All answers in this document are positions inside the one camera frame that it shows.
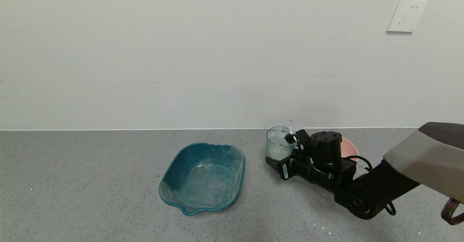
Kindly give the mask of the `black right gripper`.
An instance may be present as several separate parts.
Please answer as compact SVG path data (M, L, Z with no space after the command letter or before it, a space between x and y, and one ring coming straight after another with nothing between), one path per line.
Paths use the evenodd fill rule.
M291 155L281 161L267 156L265 162L274 171L278 171L283 180L298 176L311 184L315 184L315 170L308 156Z

